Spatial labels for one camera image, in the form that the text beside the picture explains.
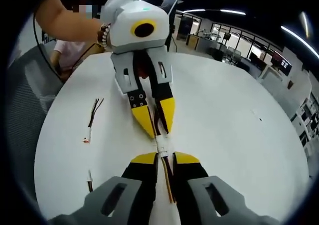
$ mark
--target office chair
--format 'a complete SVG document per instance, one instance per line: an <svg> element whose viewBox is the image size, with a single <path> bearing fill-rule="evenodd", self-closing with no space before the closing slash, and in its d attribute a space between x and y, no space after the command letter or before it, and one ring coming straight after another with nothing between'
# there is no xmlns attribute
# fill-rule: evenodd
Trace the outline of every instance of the office chair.
<svg viewBox="0 0 319 225"><path fill-rule="evenodd" d="M234 51L235 51L234 48L228 47L226 50L226 58L228 58L228 59L232 58Z"/></svg>
<svg viewBox="0 0 319 225"><path fill-rule="evenodd" d="M7 69L5 135L17 180L36 201L34 158L46 113L62 82L48 67L36 46Z"/></svg>

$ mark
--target human arm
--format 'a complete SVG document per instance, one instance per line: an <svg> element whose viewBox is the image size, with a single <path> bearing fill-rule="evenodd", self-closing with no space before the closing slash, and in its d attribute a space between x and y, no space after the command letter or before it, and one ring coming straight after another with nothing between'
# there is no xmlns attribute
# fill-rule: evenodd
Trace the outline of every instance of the human arm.
<svg viewBox="0 0 319 225"><path fill-rule="evenodd" d="M50 36L65 41L96 42L102 23L67 10L61 0L44 0L36 11L40 27Z"/></svg>
<svg viewBox="0 0 319 225"><path fill-rule="evenodd" d="M51 53L50 62L51 62L51 65L53 66L53 68L54 68L55 70L56 70L56 68L59 66L60 56L61 56L61 53L60 53L59 51L54 50L54 51Z"/></svg>

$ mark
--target yellow tip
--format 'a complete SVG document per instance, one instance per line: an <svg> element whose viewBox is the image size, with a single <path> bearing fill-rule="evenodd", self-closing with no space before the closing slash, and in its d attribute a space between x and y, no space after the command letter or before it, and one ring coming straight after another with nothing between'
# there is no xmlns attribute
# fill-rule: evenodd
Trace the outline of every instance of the yellow tip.
<svg viewBox="0 0 319 225"><path fill-rule="evenodd" d="M149 153L149 154L141 154L136 156L134 159L131 160L131 163L136 164L153 164L155 159L156 153Z"/></svg>
<svg viewBox="0 0 319 225"><path fill-rule="evenodd" d="M190 155L190 154L185 154L185 153L181 153L181 152L175 152L175 156L176 156L176 161L178 164L194 164L194 163L200 163L200 161Z"/></svg>
<svg viewBox="0 0 319 225"><path fill-rule="evenodd" d="M160 105L164 112L168 132L170 133L171 127L173 125L173 118L175 112L175 100L173 97L169 99L164 99L160 101Z"/></svg>
<svg viewBox="0 0 319 225"><path fill-rule="evenodd" d="M150 111L147 105L143 105L141 107L132 109L133 116L139 122L139 124L143 127L143 129L149 134L149 136L153 139L155 138L153 124L151 121Z"/></svg>

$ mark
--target wire connector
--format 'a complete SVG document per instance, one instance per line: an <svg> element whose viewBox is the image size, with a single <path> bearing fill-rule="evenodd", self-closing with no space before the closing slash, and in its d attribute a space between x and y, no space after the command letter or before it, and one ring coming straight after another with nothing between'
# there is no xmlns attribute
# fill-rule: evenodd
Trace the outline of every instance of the wire connector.
<svg viewBox="0 0 319 225"><path fill-rule="evenodd" d="M163 135L157 135L155 137L155 139L156 139L156 144L157 144L159 156L161 158L162 157L167 157L168 156L167 140L165 139L165 137Z"/></svg>

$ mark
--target white table surface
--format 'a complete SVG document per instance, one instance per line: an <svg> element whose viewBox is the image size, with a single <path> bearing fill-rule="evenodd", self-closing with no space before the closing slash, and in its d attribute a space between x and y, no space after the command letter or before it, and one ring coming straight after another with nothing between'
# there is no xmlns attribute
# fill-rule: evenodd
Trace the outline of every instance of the white table surface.
<svg viewBox="0 0 319 225"><path fill-rule="evenodd" d="M244 70L189 54L168 56L176 102L170 150L197 157L210 176L244 195L248 208L282 221L299 204L309 179L303 147L282 108ZM96 188L121 176L135 156L156 151L114 74L110 53L89 56L47 114L34 165L37 200L47 219L83 205L89 169ZM104 102L86 145L82 139L97 97ZM150 224L179 224L159 164Z"/></svg>

